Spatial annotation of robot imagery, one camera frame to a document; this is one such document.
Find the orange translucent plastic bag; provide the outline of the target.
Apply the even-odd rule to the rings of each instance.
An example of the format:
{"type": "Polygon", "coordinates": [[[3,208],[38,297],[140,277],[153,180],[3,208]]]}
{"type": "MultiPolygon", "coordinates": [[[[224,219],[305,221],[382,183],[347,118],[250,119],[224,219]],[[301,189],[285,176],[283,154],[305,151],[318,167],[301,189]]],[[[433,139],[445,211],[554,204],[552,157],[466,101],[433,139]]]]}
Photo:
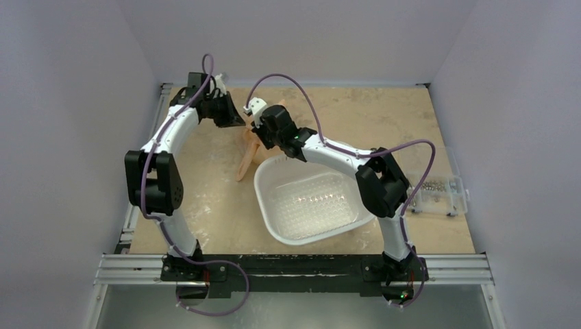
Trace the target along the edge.
{"type": "Polygon", "coordinates": [[[244,118],[245,127],[241,130],[237,145],[242,154],[241,162],[238,166],[235,180],[240,182],[246,175],[250,165],[260,165],[266,159],[282,155],[279,147],[267,149],[260,139],[251,131],[251,124],[254,122],[252,116],[244,118]]]}

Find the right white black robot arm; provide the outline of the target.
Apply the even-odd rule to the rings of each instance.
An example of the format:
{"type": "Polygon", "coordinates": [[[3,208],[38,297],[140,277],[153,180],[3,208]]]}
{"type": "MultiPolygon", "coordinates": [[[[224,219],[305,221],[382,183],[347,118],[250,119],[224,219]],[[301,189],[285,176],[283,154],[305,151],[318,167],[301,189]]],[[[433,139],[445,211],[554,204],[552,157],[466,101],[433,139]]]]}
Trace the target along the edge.
{"type": "Polygon", "coordinates": [[[386,273],[400,279],[410,272],[417,258],[405,219],[410,181],[390,150],[333,145],[316,130],[298,127],[281,105],[263,110],[251,130],[267,149],[278,147],[289,158],[323,165],[354,179],[362,205],[379,221],[386,273]]]}

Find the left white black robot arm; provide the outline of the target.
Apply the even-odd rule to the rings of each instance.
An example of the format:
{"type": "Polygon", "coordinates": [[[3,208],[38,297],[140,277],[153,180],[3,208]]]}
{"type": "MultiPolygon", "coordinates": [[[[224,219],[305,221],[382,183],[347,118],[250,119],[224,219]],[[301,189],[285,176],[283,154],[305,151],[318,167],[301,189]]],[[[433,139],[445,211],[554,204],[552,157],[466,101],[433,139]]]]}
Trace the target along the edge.
{"type": "Polygon", "coordinates": [[[167,257],[180,259],[177,270],[187,280],[200,278],[207,261],[180,209],[184,185],[176,157],[204,119],[219,128],[245,124],[226,82],[224,73],[190,72],[187,85],[170,101],[167,116],[151,140],[124,157],[130,204],[157,225],[168,246],[167,257]]]}

